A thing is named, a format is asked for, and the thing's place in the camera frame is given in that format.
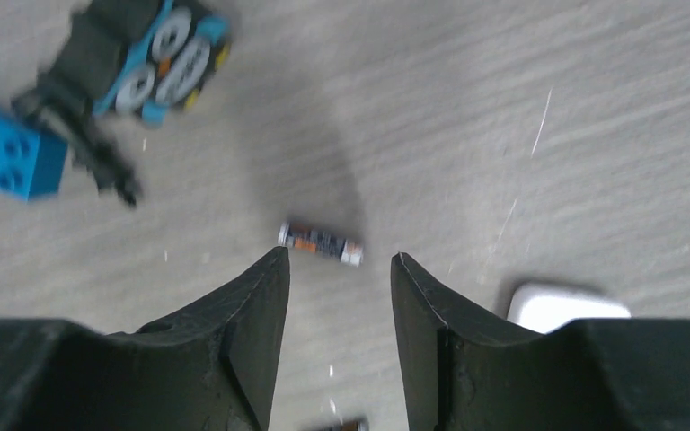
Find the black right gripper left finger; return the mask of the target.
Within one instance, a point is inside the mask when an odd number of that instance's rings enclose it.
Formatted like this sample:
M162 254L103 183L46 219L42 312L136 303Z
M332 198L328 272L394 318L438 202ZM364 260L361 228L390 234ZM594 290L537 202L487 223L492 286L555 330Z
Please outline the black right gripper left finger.
M288 251L133 333L0 319L0 430L265 430Z

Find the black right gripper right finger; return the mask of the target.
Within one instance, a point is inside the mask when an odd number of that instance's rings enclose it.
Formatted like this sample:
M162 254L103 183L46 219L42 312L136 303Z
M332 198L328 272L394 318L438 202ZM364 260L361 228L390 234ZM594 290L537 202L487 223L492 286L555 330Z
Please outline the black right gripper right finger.
M690 430L690 319L577 320L548 334L391 265L412 430Z

